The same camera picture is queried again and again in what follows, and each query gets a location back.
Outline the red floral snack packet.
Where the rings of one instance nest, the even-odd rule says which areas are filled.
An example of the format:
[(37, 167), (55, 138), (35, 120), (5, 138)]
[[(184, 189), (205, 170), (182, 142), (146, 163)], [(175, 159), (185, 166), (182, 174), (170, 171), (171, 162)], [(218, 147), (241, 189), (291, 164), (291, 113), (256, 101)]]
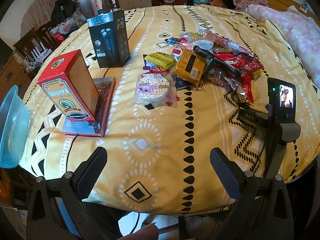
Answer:
[(244, 102), (249, 102), (249, 103), (254, 102), (251, 81), (252, 81), (252, 78), (248, 74), (241, 76), (239, 78), (240, 87), (243, 91), (242, 97)]

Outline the dark red glossy snack bag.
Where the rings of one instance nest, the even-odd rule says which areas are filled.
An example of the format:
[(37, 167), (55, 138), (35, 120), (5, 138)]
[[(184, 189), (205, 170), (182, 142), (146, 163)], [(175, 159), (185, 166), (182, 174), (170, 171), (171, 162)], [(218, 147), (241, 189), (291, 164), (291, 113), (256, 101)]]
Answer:
[(214, 53), (214, 56), (228, 66), (229, 69), (240, 69), (246, 74), (253, 74), (263, 68), (263, 65), (256, 57), (243, 53), (237, 53), (236, 55), (232, 53)]

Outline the pink floral quilt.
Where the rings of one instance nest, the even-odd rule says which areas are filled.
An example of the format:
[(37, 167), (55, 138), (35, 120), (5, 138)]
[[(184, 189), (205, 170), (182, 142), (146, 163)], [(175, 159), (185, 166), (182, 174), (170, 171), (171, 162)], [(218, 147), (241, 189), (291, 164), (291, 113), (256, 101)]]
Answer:
[(314, 84), (319, 87), (319, 26), (294, 7), (277, 11), (262, 5), (249, 5), (245, 12), (256, 20), (274, 22), (285, 34), (294, 52), (301, 59)]

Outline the blue glass bowl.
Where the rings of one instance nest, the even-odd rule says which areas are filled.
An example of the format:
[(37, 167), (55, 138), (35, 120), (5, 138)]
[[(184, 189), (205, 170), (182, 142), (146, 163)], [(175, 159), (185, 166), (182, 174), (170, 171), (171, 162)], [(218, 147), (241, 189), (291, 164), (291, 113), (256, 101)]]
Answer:
[(1, 103), (1, 168), (15, 168), (23, 155), (29, 111), (13, 85)]

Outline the orange biscuit packet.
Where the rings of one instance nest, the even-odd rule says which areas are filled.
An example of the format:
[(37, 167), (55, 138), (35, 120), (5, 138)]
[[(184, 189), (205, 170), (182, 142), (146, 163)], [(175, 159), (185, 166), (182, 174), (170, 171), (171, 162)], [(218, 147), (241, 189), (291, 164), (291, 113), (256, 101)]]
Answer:
[(206, 59), (200, 57), (192, 51), (184, 49), (171, 73), (198, 87), (205, 66)]

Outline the yellow patterned bed cover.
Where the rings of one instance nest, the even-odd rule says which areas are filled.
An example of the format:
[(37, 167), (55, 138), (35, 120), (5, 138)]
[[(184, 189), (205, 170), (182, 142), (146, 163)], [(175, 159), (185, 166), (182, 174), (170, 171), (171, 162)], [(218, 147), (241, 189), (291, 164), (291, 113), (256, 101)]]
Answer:
[(307, 76), (280, 28), (243, 12), (202, 5), (149, 7), (125, 12), (131, 59), (121, 68), (100, 68), (93, 58), (89, 29), (72, 33), (53, 56), (81, 50), (93, 78), (111, 76), (116, 87), (106, 134), (102, 138), (67, 136), (65, 117), (31, 82), (24, 102), (30, 113), (29, 135), (20, 166), (46, 179), (75, 170), (98, 147), (108, 162), (89, 200), (124, 210), (166, 215), (222, 211), (232, 200), (214, 172), (209, 154), (219, 147), (243, 170), (262, 175), (262, 129), (238, 119), (238, 97), (210, 83), (202, 90), (180, 90), (176, 107), (143, 107), (132, 98), (143, 71), (143, 55), (169, 53), (166, 37), (207, 28), (246, 47), (263, 64), (252, 81), (254, 108), (268, 103), (267, 78), (295, 85), (300, 137), (287, 145), (280, 167), (286, 182), (295, 179), (319, 154), (319, 89)]

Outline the red upright carton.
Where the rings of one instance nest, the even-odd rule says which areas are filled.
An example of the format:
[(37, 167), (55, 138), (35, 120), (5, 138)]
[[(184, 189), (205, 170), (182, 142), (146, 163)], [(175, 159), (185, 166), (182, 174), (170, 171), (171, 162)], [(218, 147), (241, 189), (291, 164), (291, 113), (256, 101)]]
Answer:
[(81, 50), (50, 61), (37, 84), (56, 107), (71, 121), (93, 121), (99, 93), (86, 67)]

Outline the yellow-green candy packet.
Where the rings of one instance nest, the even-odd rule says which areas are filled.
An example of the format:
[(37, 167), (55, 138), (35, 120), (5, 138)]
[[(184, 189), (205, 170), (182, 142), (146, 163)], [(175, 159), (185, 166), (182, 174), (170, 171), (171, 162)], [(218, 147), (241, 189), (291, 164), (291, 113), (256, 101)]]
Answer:
[(176, 64), (176, 60), (173, 56), (166, 53), (161, 53), (161, 52), (151, 53), (145, 56), (144, 59), (164, 70), (169, 70), (170, 68), (174, 67)]

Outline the white marshmallow bag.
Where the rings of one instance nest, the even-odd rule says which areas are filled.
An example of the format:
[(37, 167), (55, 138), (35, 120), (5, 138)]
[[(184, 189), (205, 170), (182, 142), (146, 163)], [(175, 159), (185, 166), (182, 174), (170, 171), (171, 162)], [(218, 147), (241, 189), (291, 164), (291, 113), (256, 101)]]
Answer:
[(175, 79), (171, 74), (144, 73), (138, 75), (132, 104), (176, 107), (179, 100)]

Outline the wooden drawer chest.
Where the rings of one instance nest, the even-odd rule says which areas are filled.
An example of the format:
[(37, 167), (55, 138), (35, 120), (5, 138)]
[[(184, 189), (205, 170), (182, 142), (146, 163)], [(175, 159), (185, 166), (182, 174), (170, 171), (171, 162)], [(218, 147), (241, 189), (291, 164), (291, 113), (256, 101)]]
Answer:
[(31, 80), (20, 66), (16, 57), (12, 56), (1, 70), (0, 75), (0, 102), (13, 85), (18, 86), (18, 95), (23, 98)]

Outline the wooden chair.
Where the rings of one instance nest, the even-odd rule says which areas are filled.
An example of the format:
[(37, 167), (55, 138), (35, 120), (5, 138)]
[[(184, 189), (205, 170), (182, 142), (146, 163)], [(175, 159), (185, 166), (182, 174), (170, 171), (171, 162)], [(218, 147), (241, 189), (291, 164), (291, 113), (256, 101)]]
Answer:
[(57, 48), (56, 42), (49, 33), (51, 27), (53, 24), (49, 21), (37, 30), (32, 28), (14, 44), (14, 47), (29, 60), (43, 61)]

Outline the black shaver box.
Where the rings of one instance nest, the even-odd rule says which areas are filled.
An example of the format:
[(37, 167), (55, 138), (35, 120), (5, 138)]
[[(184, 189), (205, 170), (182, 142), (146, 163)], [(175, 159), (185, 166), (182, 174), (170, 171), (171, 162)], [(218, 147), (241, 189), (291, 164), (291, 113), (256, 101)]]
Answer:
[(100, 14), (87, 25), (99, 67), (123, 67), (131, 57), (124, 11)]

